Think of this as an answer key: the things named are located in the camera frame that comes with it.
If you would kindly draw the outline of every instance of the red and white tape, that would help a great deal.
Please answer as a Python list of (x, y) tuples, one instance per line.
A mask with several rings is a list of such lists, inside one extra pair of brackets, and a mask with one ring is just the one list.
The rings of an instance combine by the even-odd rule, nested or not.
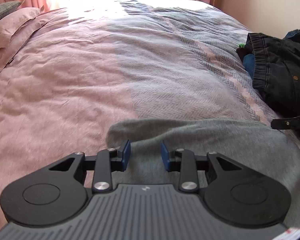
[(287, 231), (272, 240), (298, 240), (300, 239), (300, 228), (289, 228)]

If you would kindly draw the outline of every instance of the logo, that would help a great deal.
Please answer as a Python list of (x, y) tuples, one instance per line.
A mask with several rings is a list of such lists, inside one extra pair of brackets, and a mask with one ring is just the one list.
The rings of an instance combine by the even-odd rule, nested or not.
[(145, 186), (145, 187), (142, 187), (141, 188), (143, 191), (147, 191), (147, 190), (149, 190), (150, 189), (150, 187), (148, 187), (148, 186)]

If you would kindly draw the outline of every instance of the blue fabric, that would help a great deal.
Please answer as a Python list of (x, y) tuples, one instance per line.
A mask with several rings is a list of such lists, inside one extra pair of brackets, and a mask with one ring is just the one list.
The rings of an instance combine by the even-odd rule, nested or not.
[(255, 59), (253, 54), (248, 54), (243, 58), (244, 69), (248, 71), (251, 78), (253, 78), (254, 75), (254, 63)]
[(283, 39), (300, 43), (300, 30), (288, 32), (288, 34)]

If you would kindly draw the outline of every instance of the pink bedsheet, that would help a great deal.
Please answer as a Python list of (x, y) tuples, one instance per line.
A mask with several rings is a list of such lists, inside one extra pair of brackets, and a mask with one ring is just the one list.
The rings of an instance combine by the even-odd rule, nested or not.
[(0, 74), (0, 192), (72, 152), (95, 154), (106, 147), (110, 125), (137, 117), (109, 57), (113, 41), (100, 28), (106, 21), (71, 25), (66, 9), (49, 17)]

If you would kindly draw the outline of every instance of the wall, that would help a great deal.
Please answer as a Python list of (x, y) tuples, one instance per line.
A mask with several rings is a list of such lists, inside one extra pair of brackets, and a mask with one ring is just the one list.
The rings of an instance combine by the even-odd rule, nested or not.
[(253, 32), (283, 38), (300, 29), (300, 0), (219, 0), (217, 6)]

